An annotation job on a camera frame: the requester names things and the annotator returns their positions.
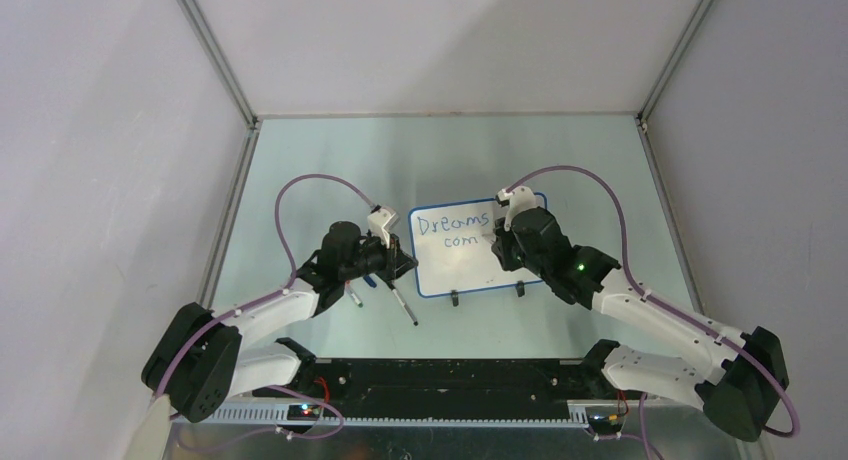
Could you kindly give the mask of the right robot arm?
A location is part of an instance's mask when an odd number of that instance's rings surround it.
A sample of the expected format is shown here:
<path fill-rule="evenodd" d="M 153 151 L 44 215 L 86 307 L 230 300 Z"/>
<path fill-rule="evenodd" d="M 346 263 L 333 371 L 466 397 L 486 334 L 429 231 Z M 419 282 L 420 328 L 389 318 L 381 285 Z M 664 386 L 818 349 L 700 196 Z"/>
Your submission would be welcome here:
<path fill-rule="evenodd" d="M 677 315 L 659 296 L 631 282 L 618 260 L 572 244 L 542 207 L 494 224 L 493 254 L 503 270 L 526 269 L 559 299 L 634 326 L 671 346 L 664 356 L 614 340 L 598 341 L 585 356 L 585 391 L 606 398 L 639 391 L 693 407 L 724 433 L 754 442 L 789 379 L 779 339 L 758 327 L 751 333 L 698 313 Z"/>

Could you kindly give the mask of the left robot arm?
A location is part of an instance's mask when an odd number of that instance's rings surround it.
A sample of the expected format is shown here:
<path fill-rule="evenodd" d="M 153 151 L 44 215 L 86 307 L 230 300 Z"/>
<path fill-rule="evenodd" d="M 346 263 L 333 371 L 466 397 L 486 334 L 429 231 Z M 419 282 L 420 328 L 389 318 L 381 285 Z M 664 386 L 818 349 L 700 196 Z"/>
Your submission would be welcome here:
<path fill-rule="evenodd" d="M 220 315 L 197 303 L 181 307 L 144 365 L 141 381 L 193 423 L 225 400 L 262 388 L 281 386 L 304 396 L 315 386 L 316 370 L 303 361 L 303 350 L 278 342 L 274 334 L 327 311 L 352 280 L 376 276 L 392 283 L 417 265 L 397 235 L 380 237 L 336 222 L 290 287 Z"/>

